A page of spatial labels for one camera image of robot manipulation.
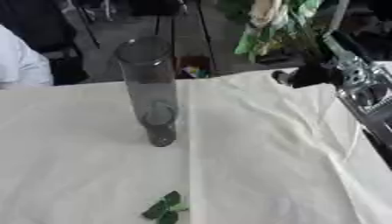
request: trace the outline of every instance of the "floor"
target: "floor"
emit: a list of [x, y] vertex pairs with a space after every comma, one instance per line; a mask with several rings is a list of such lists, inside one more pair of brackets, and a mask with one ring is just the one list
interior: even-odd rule
[[[251, 64], [245, 56], [234, 55], [233, 51], [242, 35], [243, 25], [227, 21], [215, 9], [213, 0], [204, 0], [202, 9], [213, 40], [213, 52], [217, 62], [217, 75], [234, 74], [244, 71], [267, 69], [266, 66]], [[94, 34], [101, 43], [97, 49], [84, 29], [81, 19], [74, 11], [66, 14], [77, 28], [77, 43], [85, 53], [85, 69], [90, 74], [87, 82], [120, 81], [122, 76], [113, 56], [113, 51], [122, 42], [145, 35], [153, 35], [154, 17], [129, 17], [120, 12], [115, 21], [109, 22], [102, 12], [92, 24]], [[164, 18], [160, 36], [170, 38], [170, 20]], [[201, 30], [195, 4], [190, 2], [189, 15], [179, 15], [176, 20], [176, 55], [208, 55], [207, 44]]]

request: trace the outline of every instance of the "artificial leaf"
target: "artificial leaf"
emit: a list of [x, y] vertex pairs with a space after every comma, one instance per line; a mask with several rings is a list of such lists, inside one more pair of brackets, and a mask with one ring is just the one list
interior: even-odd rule
[[178, 213], [179, 212], [188, 211], [188, 210], [189, 210], [189, 207], [187, 205], [185, 205], [185, 204], [182, 204], [182, 203], [179, 203], [179, 204], [177, 204], [175, 206], [171, 206], [169, 208], [169, 211], [178, 212]]
[[149, 220], [155, 220], [164, 215], [168, 207], [163, 200], [160, 200], [157, 204], [151, 206], [149, 210], [142, 213], [142, 216]]
[[158, 221], [157, 224], [174, 224], [179, 220], [177, 212], [167, 212]]
[[170, 192], [164, 196], [164, 201], [168, 207], [173, 207], [181, 202], [181, 195], [176, 192]]

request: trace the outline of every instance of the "white sleeve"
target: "white sleeve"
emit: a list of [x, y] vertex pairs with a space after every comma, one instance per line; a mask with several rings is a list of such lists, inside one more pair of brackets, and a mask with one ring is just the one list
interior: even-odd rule
[[53, 77], [47, 58], [0, 25], [0, 88], [50, 86]]

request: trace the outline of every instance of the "leaf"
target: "leaf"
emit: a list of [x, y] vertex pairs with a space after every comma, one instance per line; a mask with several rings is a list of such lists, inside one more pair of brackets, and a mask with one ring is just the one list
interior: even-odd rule
[[147, 211], [142, 213], [142, 216], [149, 220], [155, 220], [164, 215], [168, 207], [163, 200], [160, 200], [155, 205], [151, 206]]
[[173, 207], [181, 202], [181, 195], [176, 192], [170, 192], [164, 196], [164, 201], [168, 207]]
[[157, 224], [174, 224], [179, 220], [179, 214], [176, 212], [167, 212], [162, 216]]

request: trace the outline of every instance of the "white tablecloth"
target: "white tablecloth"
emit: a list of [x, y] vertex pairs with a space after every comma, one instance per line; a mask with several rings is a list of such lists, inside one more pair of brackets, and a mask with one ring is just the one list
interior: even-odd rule
[[270, 72], [180, 81], [178, 141], [149, 146], [122, 83], [0, 92], [1, 224], [386, 224], [392, 173], [324, 86]]

